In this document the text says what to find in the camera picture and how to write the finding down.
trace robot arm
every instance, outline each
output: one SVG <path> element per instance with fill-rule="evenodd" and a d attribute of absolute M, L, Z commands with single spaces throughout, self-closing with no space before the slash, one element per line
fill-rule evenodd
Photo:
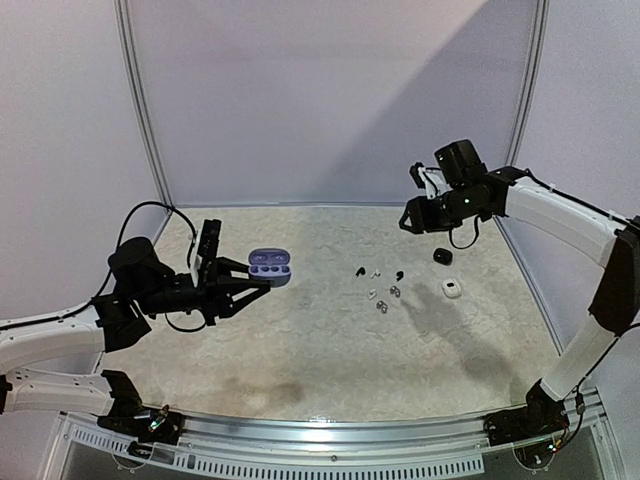
<path fill-rule="evenodd" d="M 149 239 L 132 238 L 109 257 L 116 279 L 113 293 L 75 309 L 0 321 L 0 413 L 90 413 L 98 416 L 103 428 L 141 442 L 177 443 L 182 415 L 169 412 L 168 407 L 144 407 L 126 374 L 105 370 L 68 375 L 24 366 L 65 355 L 128 348 L 151 331 L 143 314 L 155 318 L 198 310 L 205 325 L 215 325 L 216 317 L 232 317 L 268 293 L 268 281 L 247 278 L 247 265 L 217 257 L 220 228 L 219 220 L 205 220 L 190 273 L 177 274 L 160 262 Z"/>
<path fill-rule="evenodd" d="M 629 329 L 640 310 L 640 217 L 628 221 L 613 212 L 606 214 L 554 191 L 528 171 L 504 167 L 488 172 L 468 140 L 454 142 L 435 156 L 450 189 L 432 195 L 438 175 L 414 165 L 410 174 L 427 195 L 407 203 L 400 219 L 403 230 L 451 231 L 472 216 L 483 221 L 493 215 L 511 217 L 550 233 L 605 269 L 586 323 L 529 391 L 527 406 L 498 412 L 485 422 L 492 444 L 550 433 L 568 424 L 564 399 Z"/>

